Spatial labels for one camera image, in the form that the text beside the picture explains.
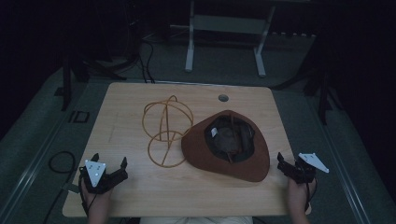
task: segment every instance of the table hole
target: table hole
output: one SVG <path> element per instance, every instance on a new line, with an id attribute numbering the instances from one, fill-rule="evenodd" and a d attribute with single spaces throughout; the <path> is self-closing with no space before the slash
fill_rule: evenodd
<path id="1" fill-rule="evenodd" d="M 226 94 L 220 94 L 219 95 L 219 100 L 222 102 L 227 102 L 230 98 Z"/>

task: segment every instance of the white label inside hat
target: white label inside hat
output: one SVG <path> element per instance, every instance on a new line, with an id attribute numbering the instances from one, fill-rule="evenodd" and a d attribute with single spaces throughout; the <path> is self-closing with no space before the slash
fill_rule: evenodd
<path id="1" fill-rule="evenodd" d="M 212 131 L 210 131 L 210 132 L 212 132 L 212 137 L 215 137 L 216 134 L 218 134 L 218 129 L 217 128 L 213 128 Z"/>

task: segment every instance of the wooden table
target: wooden table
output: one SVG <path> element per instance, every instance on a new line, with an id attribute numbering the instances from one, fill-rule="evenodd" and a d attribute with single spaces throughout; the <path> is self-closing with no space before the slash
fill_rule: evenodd
<path id="1" fill-rule="evenodd" d="M 221 94 L 227 95 L 229 101 L 221 102 Z M 251 183 L 196 169 L 186 161 L 174 168 L 154 164 L 148 154 L 151 138 L 142 126 L 144 108 L 172 95 L 189 107 L 194 124 L 225 109 L 255 122 L 269 148 L 268 176 L 262 182 Z M 154 107 L 145 116 L 149 132 L 159 130 L 162 110 Z M 185 129 L 184 122 L 188 121 L 183 114 L 171 109 L 169 120 L 173 130 Z M 160 146 L 161 142 L 153 143 L 152 147 L 156 147 L 154 145 Z M 182 160 L 180 141 L 175 141 L 172 147 L 175 149 L 171 148 L 168 160 Z M 166 150 L 166 143 L 161 148 Z M 112 217 L 272 216 L 287 214 L 287 178 L 276 168 L 278 152 L 287 161 L 293 161 L 276 102 L 267 88 L 113 83 L 106 93 L 80 166 L 99 153 L 99 161 L 105 162 L 106 171 L 112 173 L 120 168 L 123 157 L 127 158 L 129 178 L 114 188 Z M 69 192 L 64 215 L 84 217 L 80 204 L 79 195 Z"/>

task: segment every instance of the hat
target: hat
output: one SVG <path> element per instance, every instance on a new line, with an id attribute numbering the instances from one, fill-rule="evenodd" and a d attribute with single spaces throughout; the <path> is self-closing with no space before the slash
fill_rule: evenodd
<path id="1" fill-rule="evenodd" d="M 260 182 L 268 174 L 268 146 L 257 125 L 232 110 L 224 110 L 194 125 L 181 139 L 192 166 Z"/>

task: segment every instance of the white desk frame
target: white desk frame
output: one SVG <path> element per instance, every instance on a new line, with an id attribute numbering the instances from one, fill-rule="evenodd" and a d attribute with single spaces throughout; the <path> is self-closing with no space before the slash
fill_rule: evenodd
<path id="1" fill-rule="evenodd" d="M 265 39 L 268 36 L 268 30 L 274 16 L 274 12 L 275 7 L 271 7 L 267 20 L 199 15 L 194 14 L 194 0 L 191 0 L 190 39 L 187 50 L 186 71 L 192 71 L 194 59 L 194 30 L 207 30 L 261 35 L 262 38 L 259 45 L 253 50 L 259 76 L 265 77 L 266 74 L 264 64 L 262 62 L 262 48 L 264 46 Z"/>

